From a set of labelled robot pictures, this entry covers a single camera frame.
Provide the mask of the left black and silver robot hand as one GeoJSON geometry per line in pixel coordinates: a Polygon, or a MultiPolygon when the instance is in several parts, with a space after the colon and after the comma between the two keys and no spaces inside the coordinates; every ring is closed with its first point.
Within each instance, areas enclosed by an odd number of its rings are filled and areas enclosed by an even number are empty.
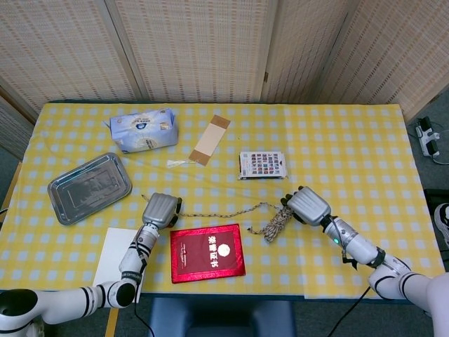
{"type": "Polygon", "coordinates": [[[153,225],[159,230],[172,228],[178,218],[182,206],[182,198],[155,192],[149,198],[142,214],[144,225],[153,225]]]}

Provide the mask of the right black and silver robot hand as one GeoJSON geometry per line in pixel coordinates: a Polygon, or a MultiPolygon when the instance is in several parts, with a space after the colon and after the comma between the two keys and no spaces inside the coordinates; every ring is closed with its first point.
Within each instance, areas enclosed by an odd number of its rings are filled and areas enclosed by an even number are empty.
{"type": "Polygon", "coordinates": [[[299,186],[297,191],[287,194],[281,204],[291,210],[295,220],[314,227],[331,214],[330,205],[307,186],[299,186]]]}

